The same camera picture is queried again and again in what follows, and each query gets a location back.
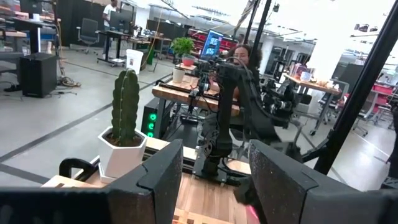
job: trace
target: trash bin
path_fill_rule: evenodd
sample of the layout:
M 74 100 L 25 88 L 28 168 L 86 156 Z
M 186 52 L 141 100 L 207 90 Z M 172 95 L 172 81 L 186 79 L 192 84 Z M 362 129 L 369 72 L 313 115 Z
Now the trash bin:
M 126 50 L 126 68 L 133 69 L 136 74 L 139 74 L 140 67 L 141 67 L 141 60 L 142 60 L 142 55 L 144 53 L 138 51 L 138 50 L 131 50 L 127 49 Z

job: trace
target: person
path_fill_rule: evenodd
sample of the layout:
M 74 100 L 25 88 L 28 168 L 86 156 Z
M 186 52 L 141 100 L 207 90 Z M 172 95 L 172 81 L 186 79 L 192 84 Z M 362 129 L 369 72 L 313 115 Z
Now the person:
M 254 60 L 252 61 L 252 63 L 250 63 L 250 61 L 249 61 L 251 54 L 254 54 L 253 55 Z M 260 51 L 258 51 L 258 50 L 253 51 L 252 47 L 250 47 L 248 45 L 237 45 L 228 52 L 226 58 L 230 62 L 239 64 L 239 61 L 237 59 L 231 58 L 231 57 L 236 57 L 236 58 L 240 59 L 240 61 L 242 61 L 247 66 L 247 68 L 250 71 L 252 71 L 253 78 L 256 83 L 257 91 L 260 94 L 260 89 L 259 89 L 260 78 L 259 78 L 259 72 L 258 72 L 258 68 L 260 66 L 261 57 L 262 57 Z M 210 78 L 210 89 L 220 92 L 220 87 L 218 86 L 218 84 L 214 78 Z M 239 102 L 238 88 L 235 88 L 233 97 L 235 99 L 237 99 Z M 230 124 L 243 125 L 243 114 L 240 113 L 237 116 L 231 117 Z M 203 129 L 201 132 L 202 137 L 206 137 L 208 134 L 211 134 L 211 132 L 214 131 L 216 129 L 216 127 L 217 127 L 217 113 L 210 113 L 209 115 L 206 116 L 206 118 L 203 122 Z M 271 136 L 271 138 L 272 139 L 270 139 L 270 141 L 280 141 L 278 136 Z
M 116 12 L 116 8 L 118 6 L 118 0 L 111 0 L 111 4 L 108 4 L 105 9 L 104 13 L 102 14 L 102 18 L 104 19 L 104 30 L 108 31 L 111 30 L 110 22 L 111 22 L 111 12 Z M 106 41 L 104 43 L 104 50 L 102 52 L 102 56 L 105 59 L 106 53 Z
M 237 40 L 238 40 L 238 44 L 243 44 L 243 42 L 244 42 L 244 34 L 239 34 Z

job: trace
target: woman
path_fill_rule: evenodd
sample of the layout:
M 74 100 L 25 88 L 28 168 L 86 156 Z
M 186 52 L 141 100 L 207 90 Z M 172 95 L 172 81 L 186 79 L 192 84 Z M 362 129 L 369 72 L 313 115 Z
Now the woman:
M 253 63 L 249 63 L 249 58 L 250 58 L 250 54 L 253 53 Z M 226 58 L 230 58 L 230 57 L 236 57 L 238 59 L 240 59 L 240 61 L 242 61 L 247 68 L 252 72 L 254 80 L 256 82 L 256 87 L 258 92 L 260 92 L 259 90 L 259 84 L 260 84 L 260 78 L 259 78 L 259 72 L 257 70 L 257 68 L 260 65 L 260 61 L 261 61 L 261 53 L 259 51 L 253 51 L 252 48 L 248 45 L 237 45 L 234 48 L 232 48 Z M 230 60 L 233 63 L 239 64 L 239 61 L 236 60 L 235 58 L 232 58 Z M 211 86 L 210 89 L 220 92 L 220 87 L 218 86 L 217 82 L 215 81 L 215 79 L 211 79 L 210 81 Z M 234 90 L 234 98 L 238 99 L 239 101 L 239 90 L 236 87 Z M 242 125 L 243 124 L 243 115 L 240 113 L 237 116 L 231 117 L 231 122 L 230 124 L 232 125 Z M 204 120 L 203 122 L 203 129 L 201 132 L 201 135 L 203 137 L 205 137 L 207 134 L 210 134 L 211 131 L 215 130 L 217 127 L 217 114 L 216 113 L 210 113 Z

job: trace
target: black speaker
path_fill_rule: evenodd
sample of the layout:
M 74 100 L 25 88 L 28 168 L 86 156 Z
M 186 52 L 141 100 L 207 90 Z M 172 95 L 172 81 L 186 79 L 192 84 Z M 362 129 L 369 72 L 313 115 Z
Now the black speaker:
M 24 96 L 43 98 L 57 87 L 57 57 L 35 53 L 19 59 Z

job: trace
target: computer tower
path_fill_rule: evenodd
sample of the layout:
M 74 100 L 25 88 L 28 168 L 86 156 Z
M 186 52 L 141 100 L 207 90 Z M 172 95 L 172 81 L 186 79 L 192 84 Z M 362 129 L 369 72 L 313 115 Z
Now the computer tower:
M 158 104 L 159 98 L 154 98 L 145 105 L 142 114 L 141 132 L 149 137 L 154 137 L 156 121 L 162 119 L 162 127 L 160 127 L 159 136 L 159 139 L 162 139 L 170 123 L 170 102 L 168 101 L 166 103 L 163 118 L 157 117 Z
M 19 59 L 21 88 L 24 96 L 43 98 L 57 87 L 57 57 L 34 53 Z

